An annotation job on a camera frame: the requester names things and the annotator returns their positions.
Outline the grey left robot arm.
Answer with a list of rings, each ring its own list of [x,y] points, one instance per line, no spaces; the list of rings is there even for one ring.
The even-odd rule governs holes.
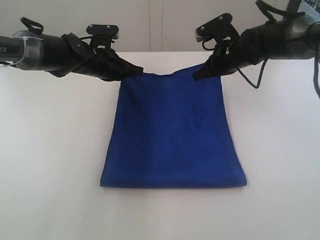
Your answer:
[[[106,82],[141,76],[144,69],[113,49],[92,48],[73,33],[61,37],[20,30],[0,38],[0,63],[23,71],[44,71],[62,78],[70,73]]]

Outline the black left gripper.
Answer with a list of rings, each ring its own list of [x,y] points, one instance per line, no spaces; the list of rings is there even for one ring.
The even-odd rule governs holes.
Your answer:
[[[90,44],[73,33],[64,34],[61,39],[66,45],[66,53],[59,69],[49,72],[55,77],[61,78],[75,73],[111,82],[141,76],[144,73],[143,67],[126,61],[111,49],[114,42],[111,36],[89,36]]]

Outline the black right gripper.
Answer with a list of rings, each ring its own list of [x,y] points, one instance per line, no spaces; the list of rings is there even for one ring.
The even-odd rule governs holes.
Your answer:
[[[264,59],[284,59],[287,31],[290,23],[278,21],[245,30],[229,47],[225,55],[211,55],[192,76],[195,81],[230,75]]]

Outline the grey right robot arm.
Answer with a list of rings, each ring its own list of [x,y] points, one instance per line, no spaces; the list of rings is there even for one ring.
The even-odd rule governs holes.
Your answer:
[[[193,74],[195,80],[231,75],[266,60],[308,60],[320,45],[320,24],[303,12],[268,20],[241,34],[232,20],[224,13],[195,30],[198,42],[215,41],[212,54]]]

